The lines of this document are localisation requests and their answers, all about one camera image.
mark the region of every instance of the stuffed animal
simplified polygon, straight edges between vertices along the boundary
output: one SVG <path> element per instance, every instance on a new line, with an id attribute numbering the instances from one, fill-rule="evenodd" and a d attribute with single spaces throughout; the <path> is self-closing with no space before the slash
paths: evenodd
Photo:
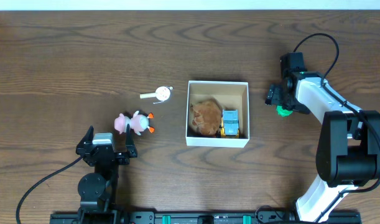
<path id="1" fill-rule="evenodd" d="M 141 135 L 140 132 L 144 131 L 146 128 L 148 128 L 151 133 L 154 133 L 155 128 L 149 126 L 149 118 L 154 118 L 154 115 L 150 113 L 148 116 L 144 116 L 139 114 L 139 111 L 136 111 L 133 114 L 133 118 L 130 119 L 123 114 L 119 114 L 119 117 L 115 119 L 114 127 L 120 134 L 126 132 L 126 127 L 128 125 L 130 125 L 130 128 L 133 129 L 133 131 L 138 135 Z"/>
<path id="2" fill-rule="evenodd" d="M 194 131 L 204 136 L 214 136 L 219 130 L 221 123 L 221 110 L 212 100 L 191 105 L 190 112 L 193 114 L 192 126 Z"/>

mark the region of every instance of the wood grain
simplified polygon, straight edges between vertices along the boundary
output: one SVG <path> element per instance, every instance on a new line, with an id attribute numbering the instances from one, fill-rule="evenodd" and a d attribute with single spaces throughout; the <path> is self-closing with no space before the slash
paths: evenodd
<path id="1" fill-rule="evenodd" d="M 118 201 L 128 209 L 290 206 L 317 174 L 320 124 L 312 115 L 280 118 L 264 97 L 279 81 L 279 56 L 314 32 L 340 45 L 330 84 L 380 112 L 380 11 L 0 12 L 0 224 L 15 222 L 31 185 L 77 157 L 90 125 L 113 131 L 119 113 L 138 109 L 154 113 L 156 132 L 135 137 L 139 157 L 121 168 Z M 308 69 L 321 72 L 335 53 L 324 38 L 300 50 Z M 185 145 L 189 80 L 249 82 L 244 149 Z M 175 88 L 168 102 L 139 100 L 161 85 Z M 122 148 L 124 137 L 114 135 Z M 76 211 L 76 186 L 89 172 L 80 162 L 40 185 L 24 203 L 23 223 Z M 380 187 L 347 196 L 340 208 L 380 223 Z"/>

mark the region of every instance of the brown stuffed animal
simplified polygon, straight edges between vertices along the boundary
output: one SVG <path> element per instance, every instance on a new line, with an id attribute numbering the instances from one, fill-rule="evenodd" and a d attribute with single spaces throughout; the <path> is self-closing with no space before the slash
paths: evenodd
<path id="1" fill-rule="evenodd" d="M 193 113 L 192 124 L 198 133 L 204 136 L 214 136 L 219 130 L 221 110 L 214 101 L 207 100 L 191 105 L 190 112 Z"/>

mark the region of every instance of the white wall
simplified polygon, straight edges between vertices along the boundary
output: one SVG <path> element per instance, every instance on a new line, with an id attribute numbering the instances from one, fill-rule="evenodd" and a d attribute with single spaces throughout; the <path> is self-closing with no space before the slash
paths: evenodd
<path id="1" fill-rule="evenodd" d="M 380 0 L 0 0 L 0 10 L 380 9 Z"/>

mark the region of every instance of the pink toy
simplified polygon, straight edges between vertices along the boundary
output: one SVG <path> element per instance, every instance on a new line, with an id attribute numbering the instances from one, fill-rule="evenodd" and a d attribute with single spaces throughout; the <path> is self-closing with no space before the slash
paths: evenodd
<path id="1" fill-rule="evenodd" d="M 149 126 L 149 118 L 154 118 L 154 115 L 150 113 L 148 116 L 144 116 L 139 114 L 139 111 L 136 111 L 133 114 L 133 118 L 130 119 L 123 114 L 119 114 L 119 117 L 117 117 L 114 122 L 115 130 L 119 131 L 120 134 L 125 133 L 126 127 L 130 125 L 130 128 L 138 135 L 141 135 L 140 132 L 146 128 L 148 128 L 151 133 L 154 133 L 155 128 Z"/>

